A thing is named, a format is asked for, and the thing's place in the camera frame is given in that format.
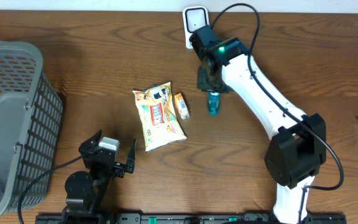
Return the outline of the yellow snack bag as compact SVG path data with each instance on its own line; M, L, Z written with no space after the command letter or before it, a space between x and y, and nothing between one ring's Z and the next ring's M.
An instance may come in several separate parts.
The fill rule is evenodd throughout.
M170 82L132 92L142 123L146 152L187 139L173 107Z

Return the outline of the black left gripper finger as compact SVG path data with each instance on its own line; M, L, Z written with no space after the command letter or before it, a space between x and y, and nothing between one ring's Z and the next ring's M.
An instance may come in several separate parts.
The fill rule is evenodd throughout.
M99 140L101 138L102 130L97 131L89 139L85 140L80 144L79 152L93 152L96 147L98 147Z
M134 140L133 145L127 155L126 161L126 172L133 173L135 169L135 148L136 148L136 140Z

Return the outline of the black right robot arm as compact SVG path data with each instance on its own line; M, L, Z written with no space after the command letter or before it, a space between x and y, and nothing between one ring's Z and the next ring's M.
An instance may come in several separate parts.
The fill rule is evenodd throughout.
M203 26L191 33L189 42L201 60L197 87L210 92L236 92L270 139L264 161L277 182L273 207L276 219L281 223L304 220L308 195L303 187L313 183L320 166L326 162L324 145L304 126L325 136L324 120L319 114L308 116L288 101L239 39L221 41L210 26Z

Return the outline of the teal mouthwash bottle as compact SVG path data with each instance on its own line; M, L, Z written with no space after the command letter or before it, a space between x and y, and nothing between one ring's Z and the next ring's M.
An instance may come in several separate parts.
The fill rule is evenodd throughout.
M212 116L216 116L219 113L221 94L217 92L208 93L208 111Z

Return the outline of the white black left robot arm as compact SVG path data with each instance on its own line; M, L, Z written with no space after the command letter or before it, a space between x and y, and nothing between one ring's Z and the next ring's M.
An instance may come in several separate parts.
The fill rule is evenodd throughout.
M120 142L101 134L99 130L78 149L88 171L75 172L65 182L67 207L73 213L96 213L110 181L134 172L137 142L133 142L126 162L120 163L116 161Z

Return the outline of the small orange white carton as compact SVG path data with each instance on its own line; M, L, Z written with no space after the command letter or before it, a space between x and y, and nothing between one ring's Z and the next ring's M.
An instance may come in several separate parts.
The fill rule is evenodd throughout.
M181 93L178 93L174 96L175 106L180 115L181 119L188 119L190 117L190 113L188 107L185 103L184 97Z

